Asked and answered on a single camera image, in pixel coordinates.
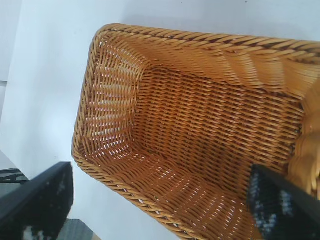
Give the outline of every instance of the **black plastic piece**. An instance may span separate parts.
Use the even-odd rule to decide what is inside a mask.
[[[0,199],[0,240],[55,240],[73,200],[71,163],[60,162]]]

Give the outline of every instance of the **black object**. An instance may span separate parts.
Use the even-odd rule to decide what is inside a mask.
[[[60,162],[0,199],[0,240],[55,240],[73,200],[71,163]]]
[[[320,203],[261,165],[253,165],[247,206],[266,240],[320,239]]]
[[[29,182],[29,180],[17,180],[17,178],[25,176],[19,169],[0,170],[0,175],[2,174],[11,175],[0,177],[0,184],[25,184]]]

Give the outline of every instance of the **rectangular basket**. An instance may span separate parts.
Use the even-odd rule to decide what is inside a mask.
[[[252,164],[317,194],[319,78],[318,42],[106,25],[72,155],[181,238],[255,238]]]

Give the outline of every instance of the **woven basket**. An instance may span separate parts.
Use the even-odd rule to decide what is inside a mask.
[[[106,25],[72,155],[182,239],[257,239],[252,164],[320,192],[319,78],[318,42]]]

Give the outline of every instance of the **white table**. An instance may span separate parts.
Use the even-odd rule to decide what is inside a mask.
[[[320,41],[318,0],[24,0],[0,126],[0,150],[33,178],[71,161],[70,218],[102,240],[176,236],[102,183],[71,156],[89,45],[105,24]]]

